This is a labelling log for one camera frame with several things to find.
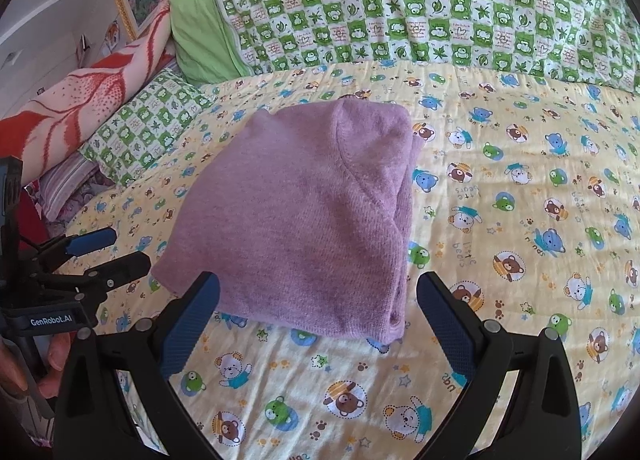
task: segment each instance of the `paw print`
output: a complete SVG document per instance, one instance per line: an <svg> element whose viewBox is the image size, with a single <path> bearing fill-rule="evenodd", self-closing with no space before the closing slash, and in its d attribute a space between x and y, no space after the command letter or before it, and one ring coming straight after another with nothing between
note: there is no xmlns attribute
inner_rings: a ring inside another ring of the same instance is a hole
<svg viewBox="0 0 640 460"><path fill-rule="evenodd" d="M502 300L495 300L495 307L496 307L496 311L495 311L495 318L496 319L502 319L504 317L504 313L502 312L502 308L504 307L504 303L502 302Z"/></svg>

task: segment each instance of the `pillow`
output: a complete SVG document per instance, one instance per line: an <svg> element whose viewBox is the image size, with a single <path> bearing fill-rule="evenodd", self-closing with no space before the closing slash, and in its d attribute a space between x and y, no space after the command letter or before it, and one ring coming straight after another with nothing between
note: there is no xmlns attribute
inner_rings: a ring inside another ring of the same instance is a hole
<svg viewBox="0 0 640 460"><path fill-rule="evenodd" d="M97 169L95 162L85 159L77 151L40 178L38 202L42 214L50 222L55 221L65 202Z"/></svg>
<svg viewBox="0 0 640 460"><path fill-rule="evenodd" d="M197 88L163 69L82 145L116 184L128 186L173 145L211 101Z"/></svg>

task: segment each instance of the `folded sweater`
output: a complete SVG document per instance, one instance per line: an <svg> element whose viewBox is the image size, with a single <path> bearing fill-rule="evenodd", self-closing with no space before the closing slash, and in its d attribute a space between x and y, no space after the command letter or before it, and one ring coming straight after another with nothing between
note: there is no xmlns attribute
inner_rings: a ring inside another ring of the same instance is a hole
<svg viewBox="0 0 640 460"><path fill-rule="evenodd" d="M325 336L404 333L407 111L358 99L257 111L196 179L152 274L220 278L220 312Z"/></svg>

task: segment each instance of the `green pillow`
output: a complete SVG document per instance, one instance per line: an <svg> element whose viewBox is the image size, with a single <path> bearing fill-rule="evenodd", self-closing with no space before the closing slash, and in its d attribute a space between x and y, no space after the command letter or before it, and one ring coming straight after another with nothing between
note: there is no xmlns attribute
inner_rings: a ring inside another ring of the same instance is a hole
<svg viewBox="0 0 640 460"><path fill-rule="evenodd" d="M204 108L200 91L163 69L82 145L80 153L124 187L171 148Z"/></svg>

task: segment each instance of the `blanket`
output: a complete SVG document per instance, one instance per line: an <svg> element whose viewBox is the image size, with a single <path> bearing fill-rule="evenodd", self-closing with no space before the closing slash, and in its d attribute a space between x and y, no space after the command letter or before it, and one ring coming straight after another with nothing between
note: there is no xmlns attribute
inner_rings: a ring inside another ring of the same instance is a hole
<svg viewBox="0 0 640 460"><path fill-rule="evenodd" d="M77 150L172 57L169 4L161 2L141 37L91 68L74 70L13 117L0 120L0 157L22 164L22 185Z"/></svg>
<svg viewBox="0 0 640 460"><path fill-rule="evenodd" d="M640 124L633 95L404 61L277 72L202 90L215 106L175 151L126 190L95 198L69 227L77 233L111 224L118 241L67 263L66 272L136 249L156 262L186 193L258 108L277 112L345 94L395 101L424 144L412 183L402 340L327 338L215 314L170 382L222 458L413 458L465 383L416 303L415 285L427 270L480 319L512 332L550 327L560 334L580 404L583 458L597 448L640 379ZM261 177L261 166L254 171ZM366 256L361 265L370 266ZM96 330L125 331L172 297L151 276L135 281L110 292ZM515 377L507 377L477 447L491 443ZM362 403L345 417L324 401L352 383ZM121 386L153 438L127 374ZM410 426L405 412L414 416ZM234 440L217 434L220 413L238 423Z"/></svg>

